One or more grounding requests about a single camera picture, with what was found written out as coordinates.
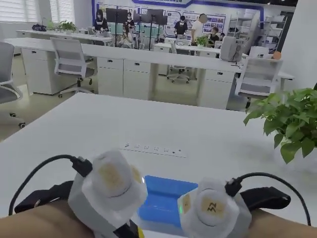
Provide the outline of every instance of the window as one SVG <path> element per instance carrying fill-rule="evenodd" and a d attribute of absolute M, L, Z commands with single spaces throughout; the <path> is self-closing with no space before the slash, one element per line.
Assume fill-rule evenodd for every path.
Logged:
<path fill-rule="evenodd" d="M 75 21 L 73 0 L 50 0 L 50 3 L 53 22 Z"/>
<path fill-rule="evenodd" d="M 37 0 L 0 0 L 0 21 L 38 22 Z"/>

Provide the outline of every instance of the power strip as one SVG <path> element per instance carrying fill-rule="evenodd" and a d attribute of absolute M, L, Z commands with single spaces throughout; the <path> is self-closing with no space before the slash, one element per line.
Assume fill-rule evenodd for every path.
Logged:
<path fill-rule="evenodd" d="M 144 145 L 144 144 L 136 144 L 136 143 L 128 142 L 120 146 L 119 149 L 186 158 L 186 154 L 181 149 L 170 149 L 170 148 L 161 147 L 161 146 L 152 146 L 152 145 Z"/>

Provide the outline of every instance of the blue battery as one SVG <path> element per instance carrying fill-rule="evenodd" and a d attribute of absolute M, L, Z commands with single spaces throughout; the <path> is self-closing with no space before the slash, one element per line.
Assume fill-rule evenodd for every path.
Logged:
<path fill-rule="evenodd" d="M 148 197 L 139 208 L 142 220 L 181 227 L 177 199 L 198 187 L 197 183 L 145 176 Z"/>

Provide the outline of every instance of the forearm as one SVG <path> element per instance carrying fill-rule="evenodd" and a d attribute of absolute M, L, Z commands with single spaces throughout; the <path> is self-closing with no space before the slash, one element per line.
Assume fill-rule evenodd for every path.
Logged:
<path fill-rule="evenodd" d="M 315 238 L 317 229 L 291 222 L 264 211 L 252 213 L 247 238 Z"/>
<path fill-rule="evenodd" d="M 61 201 L 0 219 L 0 237 L 93 238 L 93 235 L 77 220 L 67 202 Z"/>

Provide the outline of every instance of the black strap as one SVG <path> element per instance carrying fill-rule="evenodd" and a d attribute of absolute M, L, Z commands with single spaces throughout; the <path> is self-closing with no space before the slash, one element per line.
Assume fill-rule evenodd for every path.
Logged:
<path fill-rule="evenodd" d="M 32 192 L 19 205 L 14 208 L 15 213 L 24 212 L 34 207 L 42 206 L 55 200 L 68 199 L 73 181 L 67 181 L 60 185 L 54 185 L 49 190 L 37 190 Z"/>
<path fill-rule="evenodd" d="M 253 188 L 240 193 L 250 211 L 260 208 L 283 209 L 291 202 L 291 197 L 275 187 Z"/>

